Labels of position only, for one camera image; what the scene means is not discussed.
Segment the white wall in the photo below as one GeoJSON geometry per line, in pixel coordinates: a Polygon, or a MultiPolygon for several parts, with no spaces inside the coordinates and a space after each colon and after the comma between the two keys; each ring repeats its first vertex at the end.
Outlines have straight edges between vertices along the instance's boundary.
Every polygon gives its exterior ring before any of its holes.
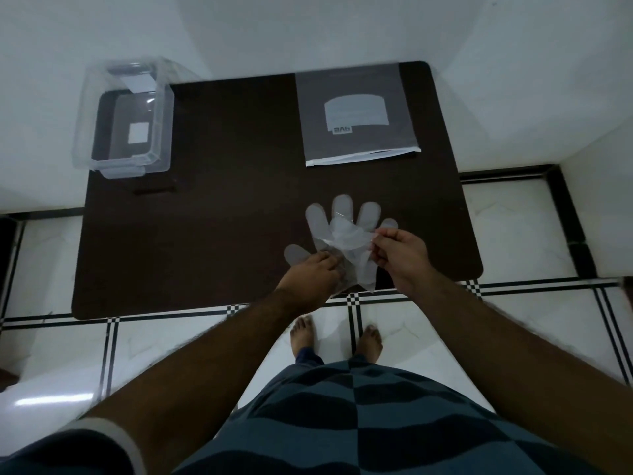
{"type": "Polygon", "coordinates": [[[0,0],[0,211],[83,204],[70,149],[95,59],[209,79],[426,60],[476,170],[560,161],[633,114],[632,19],[633,0],[0,0]]]}
{"type": "Polygon", "coordinates": [[[562,168],[598,275],[633,275],[633,118],[562,168]]]}

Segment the forearm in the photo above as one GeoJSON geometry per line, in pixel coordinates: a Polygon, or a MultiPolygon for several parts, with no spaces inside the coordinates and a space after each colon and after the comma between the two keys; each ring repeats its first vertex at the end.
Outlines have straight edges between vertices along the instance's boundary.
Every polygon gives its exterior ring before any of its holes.
{"type": "Polygon", "coordinates": [[[414,302],[495,410],[612,473],[633,466],[633,392],[430,269],[414,302]]]}
{"type": "Polygon", "coordinates": [[[149,473],[169,473],[210,440],[273,343],[298,315],[276,291],[139,375],[87,417],[118,424],[149,473]]]}

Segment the left hand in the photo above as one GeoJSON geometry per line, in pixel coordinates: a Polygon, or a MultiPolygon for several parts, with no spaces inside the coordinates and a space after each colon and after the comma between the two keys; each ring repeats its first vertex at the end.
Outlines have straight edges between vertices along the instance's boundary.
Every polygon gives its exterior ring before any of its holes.
{"type": "Polygon", "coordinates": [[[321,308],[341,281],[340,258],[326,251],[311,255],[283,276],[275,292],[283,293],[296,316],[321,308]]]}

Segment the hand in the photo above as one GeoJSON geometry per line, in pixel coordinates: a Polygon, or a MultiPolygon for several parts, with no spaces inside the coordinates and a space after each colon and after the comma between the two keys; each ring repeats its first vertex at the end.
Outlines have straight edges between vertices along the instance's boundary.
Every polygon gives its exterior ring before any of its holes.
{"type": "Polygon", "coordinates": [[[291,267],[275,292],[287,296],[290,309],[297,317],[318,310],[341,281],[342,275],[336,270],[340,261],[340,258],[326,251],[315,253],[305,262],[291,267]]]}
{"type": "Polygon", "coordinates": [[[396,289],[412,298],[424,277],[433,271],[427,246],[413,233],[379,228],[372,240],[372,260],[391,275],[396,289]]]}

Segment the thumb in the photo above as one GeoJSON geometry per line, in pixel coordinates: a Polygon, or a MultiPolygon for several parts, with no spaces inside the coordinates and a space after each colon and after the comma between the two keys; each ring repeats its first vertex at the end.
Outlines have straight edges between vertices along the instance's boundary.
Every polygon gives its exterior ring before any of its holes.
{"type": "Polygon", "coordinates": [[[382,248],[387,254],[389,254],[389,250],[393,249],[396,244],[398,244],[397,241],[382,235],[376,235],[372,239],[372,243],[377,247],[382,248]]]}

